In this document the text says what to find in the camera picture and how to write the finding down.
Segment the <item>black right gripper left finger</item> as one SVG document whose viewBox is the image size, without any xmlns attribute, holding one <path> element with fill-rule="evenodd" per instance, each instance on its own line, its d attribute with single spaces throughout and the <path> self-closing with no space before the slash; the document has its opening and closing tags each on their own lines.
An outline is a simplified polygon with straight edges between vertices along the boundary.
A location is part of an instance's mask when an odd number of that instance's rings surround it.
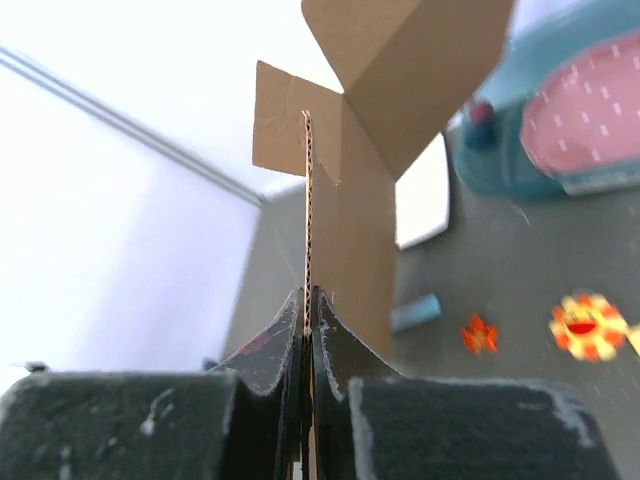
<svg viewBox="0 0 640 480">
<path fill-rule="evenodd" d="M 31 373 L 1 399 L 5 479 L 283 479 L 303 295 L 208 371 Z"/>
</svg>

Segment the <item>brown cardboard box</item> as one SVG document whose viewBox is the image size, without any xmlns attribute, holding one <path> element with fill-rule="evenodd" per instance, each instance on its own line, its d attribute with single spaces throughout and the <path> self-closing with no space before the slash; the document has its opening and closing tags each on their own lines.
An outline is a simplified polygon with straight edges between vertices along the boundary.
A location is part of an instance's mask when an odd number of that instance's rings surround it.
<svg viewBox="0 0 640 480">
<path fill-rule="evenodd" d="M 497 65 L 509 1 L 305 1 L 340 91 L 256 69 L 255 165 L 303 176 L 316 477 L 354 477 L 348 364 L 391 343 L 395 185 Z"/>
</svg>

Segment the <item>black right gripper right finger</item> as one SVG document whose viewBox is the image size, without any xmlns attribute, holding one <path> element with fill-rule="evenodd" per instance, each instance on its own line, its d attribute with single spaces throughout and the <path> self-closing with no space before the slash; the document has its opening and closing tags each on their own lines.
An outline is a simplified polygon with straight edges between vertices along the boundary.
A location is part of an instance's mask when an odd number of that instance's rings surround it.
<svg viewBox="0 0 640 480">
<path fill-rule="evenodd" d="M 322 479 L 615 479 L 597 422 L 537 379 L 401 376 L 310 297 Z"/>
</svg>

